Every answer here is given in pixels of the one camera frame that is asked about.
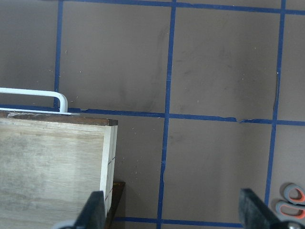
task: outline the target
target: dark wood edge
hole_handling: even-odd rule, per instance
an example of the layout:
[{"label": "dark wood edge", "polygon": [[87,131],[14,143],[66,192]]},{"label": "dark wood edge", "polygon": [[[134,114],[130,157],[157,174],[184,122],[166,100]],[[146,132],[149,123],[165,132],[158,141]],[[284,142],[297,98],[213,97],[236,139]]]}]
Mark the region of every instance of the dark wood edge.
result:
[{"label": "dark wood edge", "polygon": [[118,205],[120,203],[122,193],[124,191],[125,183],[124,182],[115,182],[113,183],[112,187],[112,200],[111,200],[111,207],[107,214],[106,223],[105,223],[105,229],[110,229],[111,224],[115,217],[115,212],[118,208]]},{"label": "dark wood edge", "polygon": [[0,111],[0,118],[15,118],[23,120],[35,120],[57,123],[74,123],[85,125],[118,125],[118,120],[105,119],[105,118],[91,118],[84,116],[72,116],[62,114],[39,114],[28,112],[8,112]]}]

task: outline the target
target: scissors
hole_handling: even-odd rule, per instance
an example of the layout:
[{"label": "scissors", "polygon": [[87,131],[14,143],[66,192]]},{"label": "scissors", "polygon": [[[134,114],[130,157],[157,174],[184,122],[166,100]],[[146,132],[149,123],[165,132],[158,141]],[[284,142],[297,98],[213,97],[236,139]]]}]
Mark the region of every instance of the scissors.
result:
[{"label": "scissors", "polygon": [[[296,190],[300,197],[299,198],[291,198],[290,197],[290,192],[292,190]],[[275,206],[276,212],[279,213],[279,214],[282,214],[284,216],[290,216],[290,217],[293,217],[293,218],[296,218],[296,219],[304,219],[305,218],[305,191],[298,185],[290,184],[290,185],[286,186],[285,189],[284,189],[284,197],[289,202],[285,202],[285,201],[282,201],[282,200],[278,201],[276,206]],[[282,211],[282,207],[298,210],[299,212],[298,212],[297,215],[284,213]]]}]

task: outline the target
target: metal handle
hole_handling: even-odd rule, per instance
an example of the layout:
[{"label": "metal handle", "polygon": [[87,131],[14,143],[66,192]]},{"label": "metal handle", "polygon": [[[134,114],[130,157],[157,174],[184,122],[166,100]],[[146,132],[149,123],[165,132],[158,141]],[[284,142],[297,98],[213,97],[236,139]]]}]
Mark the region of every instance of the metal handle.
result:
[{"label": "metal handle", "polygon": [[60,94],[58,92],[0,87],[0,93],[6,93],[6,94],[28,94],[28,95],[40,95],[40,96],[56,97],[60,101],[59,111],[61,113],[66,113],[68,111],[68,101],[67,101],[67,98],[63,94]]}]

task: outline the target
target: gray floor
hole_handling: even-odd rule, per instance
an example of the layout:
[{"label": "gray floor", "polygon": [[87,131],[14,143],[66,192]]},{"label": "gray floor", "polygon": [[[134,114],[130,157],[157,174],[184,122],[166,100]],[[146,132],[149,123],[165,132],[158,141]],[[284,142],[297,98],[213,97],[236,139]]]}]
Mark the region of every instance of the gray floor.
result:
[{"label": "gray floor", "polygon": [[[178,0],[175,15],[169,1],[135,2],[0,1],[0,86],[52,91],[59,80],[72,111],[119,120],[114,179],[126,190],[113,228],[239,227],[240,188],[274,209],[283,185],[305,187],[305,13],[291,11],[305,1]],[[0,104],[53,100],[1,95]]]}]

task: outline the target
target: white metal rod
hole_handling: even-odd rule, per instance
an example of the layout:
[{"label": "white metal rod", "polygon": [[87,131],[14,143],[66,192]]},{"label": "white metal rod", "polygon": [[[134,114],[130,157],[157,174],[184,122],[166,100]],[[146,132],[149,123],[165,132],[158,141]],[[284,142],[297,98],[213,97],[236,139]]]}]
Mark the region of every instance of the white metal rod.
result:
[{"label": "white metal rod", "polygon": [[59,111],[62,112],[62,113],[66,113],[68,111],[67,98],[63,94],[58,93],[58,92],[0,87],[0,93],[27,94],[27,95],[39,95],[39,96],[56,97],[60,101]]}]

